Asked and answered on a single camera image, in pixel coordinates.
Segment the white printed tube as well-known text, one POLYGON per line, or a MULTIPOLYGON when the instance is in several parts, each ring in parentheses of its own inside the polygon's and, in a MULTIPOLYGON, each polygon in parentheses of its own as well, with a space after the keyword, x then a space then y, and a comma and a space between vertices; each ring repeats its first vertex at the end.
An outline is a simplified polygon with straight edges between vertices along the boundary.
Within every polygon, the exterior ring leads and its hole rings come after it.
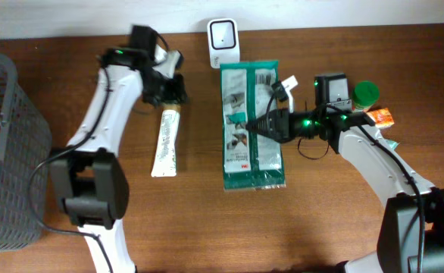
POLYGON ((175 177, 177 175, 176 139, 180 125, 180 105, 164 105, 161 115, 152 177, 175 177))

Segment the orange small tissue pack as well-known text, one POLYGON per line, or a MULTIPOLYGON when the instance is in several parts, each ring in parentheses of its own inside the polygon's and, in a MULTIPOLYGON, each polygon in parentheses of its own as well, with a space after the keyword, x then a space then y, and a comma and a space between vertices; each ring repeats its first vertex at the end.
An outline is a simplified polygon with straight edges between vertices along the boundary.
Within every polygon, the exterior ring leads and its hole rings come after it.
POLYGON ((379 129, 386 129, 395 124, 388 108, 369 111, 367 115, 374 121, 375 127, 379 129))

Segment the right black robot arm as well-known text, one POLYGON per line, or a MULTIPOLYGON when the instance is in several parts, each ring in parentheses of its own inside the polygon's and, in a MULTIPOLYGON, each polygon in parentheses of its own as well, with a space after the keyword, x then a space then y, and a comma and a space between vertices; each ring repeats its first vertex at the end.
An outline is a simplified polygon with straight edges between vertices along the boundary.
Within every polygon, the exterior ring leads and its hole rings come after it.
POLYGON ((368 114, 352 111, 344 73, 314 78, 315 109, 295 111, 294 77, 271 85, 289 103, 266 109, 247 131, 278 143, 320 137, 358 170, 385 212, 372 253, 339 263, 337 272, 444 272, 444 189, 413 170, 382 137, 368 114))

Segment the light teal wipe sachet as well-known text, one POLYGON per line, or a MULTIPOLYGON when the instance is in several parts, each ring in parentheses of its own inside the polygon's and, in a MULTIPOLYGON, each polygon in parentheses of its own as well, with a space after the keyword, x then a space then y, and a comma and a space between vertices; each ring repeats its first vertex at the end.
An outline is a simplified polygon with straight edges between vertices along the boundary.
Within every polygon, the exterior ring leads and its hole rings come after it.
POLYGON ((399 143, 394 140, 386 140, 386 143, 389 145, 391 150, 395 150, 399 145, 399 143))

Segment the green white wipes packet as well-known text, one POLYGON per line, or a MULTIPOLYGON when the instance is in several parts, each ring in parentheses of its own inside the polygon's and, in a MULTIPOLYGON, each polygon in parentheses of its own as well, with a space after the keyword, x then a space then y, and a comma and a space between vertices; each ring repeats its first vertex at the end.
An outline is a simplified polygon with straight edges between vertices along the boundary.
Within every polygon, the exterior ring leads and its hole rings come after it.
POLYGON ((267 136, 267 114, 276 108, 271 86, 278 61, 220 66, 223 179, 226 191, 286 186, 280 144, 267 136))

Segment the green lid small jar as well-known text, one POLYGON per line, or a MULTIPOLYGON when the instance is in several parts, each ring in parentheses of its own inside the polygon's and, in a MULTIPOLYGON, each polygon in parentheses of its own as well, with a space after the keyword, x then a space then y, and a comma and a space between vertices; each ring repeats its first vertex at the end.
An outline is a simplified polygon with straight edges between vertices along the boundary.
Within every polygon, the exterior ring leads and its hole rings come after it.
POLYGON ((352 92, 352 110, 368 111, 380 98, 379 87, 371 81, 361 81, 352 92))

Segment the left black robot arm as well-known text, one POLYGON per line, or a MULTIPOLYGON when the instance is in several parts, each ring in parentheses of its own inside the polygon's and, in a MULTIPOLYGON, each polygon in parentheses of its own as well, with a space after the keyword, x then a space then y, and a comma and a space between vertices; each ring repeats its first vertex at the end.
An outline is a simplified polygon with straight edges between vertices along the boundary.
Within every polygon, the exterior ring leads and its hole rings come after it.
POLYGON ((59 209, 83 237, 98 272, 135 272, 124 234, 130 188, 118 160, 127 121, 138 100, 160 107, 153 177, 177 174, 180 106, 187 94, 179 69, 183 55, 149 26, 134 25, 126 45, 99 58, 95 94, 65 149, 48 166, 59 209))

